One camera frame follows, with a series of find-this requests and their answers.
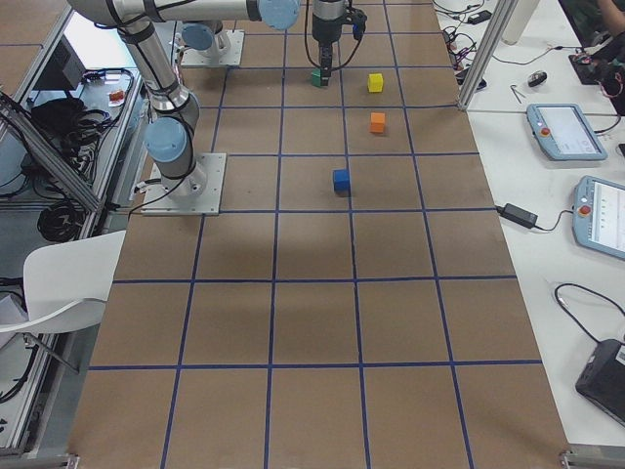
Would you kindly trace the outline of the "green wooden block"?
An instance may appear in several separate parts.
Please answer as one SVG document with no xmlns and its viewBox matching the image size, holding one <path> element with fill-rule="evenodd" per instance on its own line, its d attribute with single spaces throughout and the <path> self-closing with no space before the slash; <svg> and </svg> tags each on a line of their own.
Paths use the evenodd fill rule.
<svg viewBox="0 0 625 469">
<path fill-rule="evenodd" d="M 321 83 L 321 73 L 320 73 L 320 70 L 318 68 L 315 68 L 311 72 L 311 84 L 314 87 L 321 87 L 322 86 L 322 83 Z"/>
</svg>

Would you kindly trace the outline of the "yellow wooden block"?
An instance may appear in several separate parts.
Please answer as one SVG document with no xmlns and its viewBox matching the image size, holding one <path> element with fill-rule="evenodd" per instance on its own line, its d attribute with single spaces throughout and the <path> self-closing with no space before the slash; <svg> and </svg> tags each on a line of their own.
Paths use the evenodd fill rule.
<svg viewBox="0 0 625 469">
<path fill-rule="evenodd" d="M 382 93 L 384 90 L 384 76 L 382 73 L 369 73 L 367 76 L 367 90 L 369 93 Z"/>
</svg>

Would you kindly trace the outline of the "orange wooden block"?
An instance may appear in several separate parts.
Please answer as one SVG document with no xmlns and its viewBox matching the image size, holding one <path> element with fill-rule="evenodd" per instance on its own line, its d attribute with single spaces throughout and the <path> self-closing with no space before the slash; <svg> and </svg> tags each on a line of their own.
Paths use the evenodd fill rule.
<svg viewBox="0 0 625 469">
<path fill-rule="evenodd" d="M 383 135 L 386 131 L 386 114 L 384 112 L 371 112 L 369 119 L 369 132 L 375 135 Z"/>
</svg>

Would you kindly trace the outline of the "blue wooden block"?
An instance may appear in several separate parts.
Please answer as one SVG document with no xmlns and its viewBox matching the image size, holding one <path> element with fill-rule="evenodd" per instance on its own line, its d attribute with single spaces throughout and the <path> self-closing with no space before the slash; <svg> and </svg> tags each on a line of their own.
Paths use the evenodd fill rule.
<svg viewBox="0 0 625 469">
<path fill-rule="evenodd" d="M 350 172 L 346 168 L 334 169 L 332 172 L 334 192 L 349 192 L 351 190 Z"/>
</svg>

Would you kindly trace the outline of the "black computer mouse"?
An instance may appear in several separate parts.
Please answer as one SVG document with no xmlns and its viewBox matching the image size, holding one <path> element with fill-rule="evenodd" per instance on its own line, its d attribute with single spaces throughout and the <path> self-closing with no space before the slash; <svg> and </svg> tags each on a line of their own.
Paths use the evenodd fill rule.
<svg viewBox="0 0 625 469">
<path fill-rule="evenodd" d="M 548 78 L 548 74 L 544 70 L 537 70 L 531 73 L 526 80 L 527 86 L 529 88 L 535 88 L 541 84 L 543 84 Z"/>
</svg>

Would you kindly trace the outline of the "black power adapter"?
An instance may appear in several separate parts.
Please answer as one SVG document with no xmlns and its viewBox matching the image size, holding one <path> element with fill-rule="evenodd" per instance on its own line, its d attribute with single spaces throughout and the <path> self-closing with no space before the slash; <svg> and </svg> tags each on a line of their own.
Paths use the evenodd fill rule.
<svg viewBox="0 0 625 469">
<path fill-rule="evenodd" d="M 538 216 L 536 214 L 520 208 L 512 203 L 497 205 L 496 211 L 500 217 L 527 229 L 534 228 L 538 219 Z"/>
</svg>

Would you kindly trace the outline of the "upper teach pendant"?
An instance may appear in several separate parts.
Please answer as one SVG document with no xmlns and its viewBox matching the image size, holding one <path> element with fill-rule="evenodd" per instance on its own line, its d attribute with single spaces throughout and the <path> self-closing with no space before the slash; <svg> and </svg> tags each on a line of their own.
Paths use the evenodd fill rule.
<svg viewBox="0 0 625 469">
<path fill-rule="evenodd" d="M 576 104 L 532 104 L 526 119 L 539 148 L 554 161 L 603 161 L 607 152 Z"/>
</svg>

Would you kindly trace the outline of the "teach pendant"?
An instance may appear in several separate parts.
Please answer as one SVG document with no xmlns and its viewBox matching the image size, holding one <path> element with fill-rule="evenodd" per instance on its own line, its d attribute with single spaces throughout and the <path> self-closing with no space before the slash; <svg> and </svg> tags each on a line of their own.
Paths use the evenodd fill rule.
<svg viewBox="0 0 625 469">
<path fill-rule="evenodd" d="M 573 194 L 572 229 L 580 245 L 624 259 L 624 186 L 584 176 Z"/>
<path fill-rule="evenodd" d="M 603 161 L 607 152 L 576 104 L 532 104 L 526 119 L 539 148 L 554 161 Z"/>
</svg>

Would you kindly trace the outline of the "lower teach pendant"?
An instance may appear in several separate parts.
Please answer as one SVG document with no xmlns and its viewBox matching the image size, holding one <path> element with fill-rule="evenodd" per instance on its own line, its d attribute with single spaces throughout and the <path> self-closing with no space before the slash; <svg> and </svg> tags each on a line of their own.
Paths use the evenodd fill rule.
<svg viewBox="0 0 625 469">
<path fill-rule="evenodd" d="M 580 245 L 624 259 L 624 186 L 584 176 L 573 194 L 572 229 Z"/>
</svg>

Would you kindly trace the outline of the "white plastic chair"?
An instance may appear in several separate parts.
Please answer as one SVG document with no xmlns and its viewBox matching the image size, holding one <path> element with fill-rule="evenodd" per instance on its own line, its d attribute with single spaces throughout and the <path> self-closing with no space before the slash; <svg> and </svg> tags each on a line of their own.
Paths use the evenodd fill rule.
<svg viewBox="0 0 625 469">
<path fill-rule="evenodd" d="M 25 304 L 12 294 L 1 296 L 1 344 L 18 333 L 67 333 L 100 323 L 125 234 L 102 234 L 31 252 L 22 270 Z"/>
</svg>

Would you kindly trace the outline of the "black laptop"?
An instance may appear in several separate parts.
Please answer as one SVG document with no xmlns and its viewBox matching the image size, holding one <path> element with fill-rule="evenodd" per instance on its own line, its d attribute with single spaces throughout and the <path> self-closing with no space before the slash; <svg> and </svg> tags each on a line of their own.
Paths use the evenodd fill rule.
<svg viewBox="0 0 625 469">
<path fill-rule="evenodd" d="M 575 383 L 575 390 L 624 425 L 624 344 L 601 341 Z"/>
</svg>

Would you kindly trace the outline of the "aluminium frame post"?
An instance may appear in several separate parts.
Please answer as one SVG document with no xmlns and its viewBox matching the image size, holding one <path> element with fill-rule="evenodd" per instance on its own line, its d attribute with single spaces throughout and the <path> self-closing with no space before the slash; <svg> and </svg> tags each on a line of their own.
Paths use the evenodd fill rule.
<svg viewBox="0 0 625 469">
<path fill-rule="evenodd" d="M 500 0 L 497 2 L 484 35 L 479 42 L 473 63 L 469 67 L 460 88 L 457 101 L 457 106 L 460 110 L 469 108 L 470 102 L 494 54 L 497 43 L 501 39 L 517 4 L 517 0 Z"/>
</svg>

